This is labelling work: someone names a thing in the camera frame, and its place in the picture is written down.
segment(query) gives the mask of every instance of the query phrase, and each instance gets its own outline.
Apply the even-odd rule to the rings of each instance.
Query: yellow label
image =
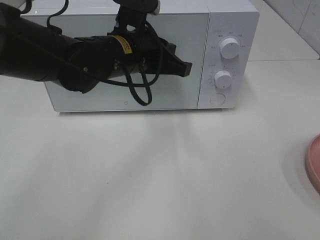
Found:
[[[124,54],[132,54],[133,53],[130,44],[123,36],[116,35],[116,36],[111,36],[111,37],[114,37],[115,39],[118,40],[118,42],[121,44],[121,46],[123,48]]]

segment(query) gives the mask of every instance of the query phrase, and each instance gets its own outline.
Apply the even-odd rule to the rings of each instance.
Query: power knob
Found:
[[[240,41],[235,37],[228,37],[220,43],[220,53],[225,59],[234,59],[240,53]]]
[[[232,84],[232,76],[228,71],[219,71],[214,75],[214,83],[218,89],[227,89]]]

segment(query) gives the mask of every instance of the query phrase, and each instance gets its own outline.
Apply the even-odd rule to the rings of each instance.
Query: white microwave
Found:
[[[64,2],[35,0],[24,17],[45,25],[47,16]],[[118,9],[112,0],[73,0],[52,22],[70,37],[103,36],[114,28]],[[46,82],[53,108],[57,112],[234,108],[259,15],[249,0],[161,0],[159,15],[148,16],[148,21],[160,37],[177,46],[179,58],[192,63],[190,75],[161,75],[151,86],[153,101],[148,106],[138,104],[126,87],[101,82],[82,94]],[[132,78],[140,81],[138,75]],[[137,93],[147,98],[145,90]]]

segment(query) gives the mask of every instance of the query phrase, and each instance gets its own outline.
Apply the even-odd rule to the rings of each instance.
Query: pink plate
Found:
[[[313,186],[320,193],[320,135],[313,139],[309,146],[306,171]]]

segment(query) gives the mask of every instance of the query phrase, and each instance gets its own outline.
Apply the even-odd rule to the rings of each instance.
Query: white knob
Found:
[[[225,59],[234,59],[240,53],[240,42],[229,37],[220,43],[220,53]]]
[[[228,71],[219,71],[214,75],[214,83],[218,89],[227,89],[232,84],[232,76]]]

